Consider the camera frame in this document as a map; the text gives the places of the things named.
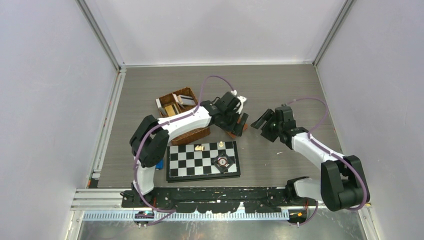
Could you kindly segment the brown leather card holder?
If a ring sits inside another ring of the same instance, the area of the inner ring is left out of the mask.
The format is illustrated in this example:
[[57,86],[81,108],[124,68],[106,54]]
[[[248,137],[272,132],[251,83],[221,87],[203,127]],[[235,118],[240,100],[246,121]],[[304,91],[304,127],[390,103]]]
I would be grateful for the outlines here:
[[246,123],[243,124],[243,127],[240,129],[236,129],[235,131],[227,131],[226,133],[232,138],[235,139],[237,137],[240,137],[243,132],[248,128],[248,125]]

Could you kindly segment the white magnetic stripe card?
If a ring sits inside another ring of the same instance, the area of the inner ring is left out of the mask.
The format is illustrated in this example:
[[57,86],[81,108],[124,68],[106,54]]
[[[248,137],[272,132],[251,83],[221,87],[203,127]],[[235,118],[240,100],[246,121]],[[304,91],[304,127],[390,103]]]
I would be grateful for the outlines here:
[[174,97],[174,100],[176,101],[176,103],[182,107],[197,105],[196,101],[191,96],[181,95],[181,94],[177,95],[175,93],[173,93],[172,96]]

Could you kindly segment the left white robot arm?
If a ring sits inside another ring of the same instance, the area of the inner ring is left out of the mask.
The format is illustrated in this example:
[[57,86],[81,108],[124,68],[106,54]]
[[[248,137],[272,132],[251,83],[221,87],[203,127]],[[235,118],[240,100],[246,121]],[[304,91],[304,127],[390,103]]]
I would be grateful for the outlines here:
[[134,200],[141,207],[153,202],[155,166],[165,155],[168,143],[185,133],[215,125],[240,137],[248,114],[243,112],[247,98],[235,90],[226,92],[215,101],[205,100],[193,109],[171,117],[146,116],[129,144],[134,156]]

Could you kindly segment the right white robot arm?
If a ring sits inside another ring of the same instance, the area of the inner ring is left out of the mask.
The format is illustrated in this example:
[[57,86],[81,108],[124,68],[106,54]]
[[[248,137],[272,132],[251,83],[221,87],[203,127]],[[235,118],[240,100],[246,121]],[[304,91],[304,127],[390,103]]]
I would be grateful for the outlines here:
[[335,212],[359,210],[370,200],[361,160],[355,155],[346,156],[332,150],[309,130],[297,126],[291,107],[267,109],[251,127],[260,129],[261,136],[271,142],[280,140],[320,170],[319,180],[302,176],[287,181],[285,198],[291,205],[299,205],[309,198],[323,202]]

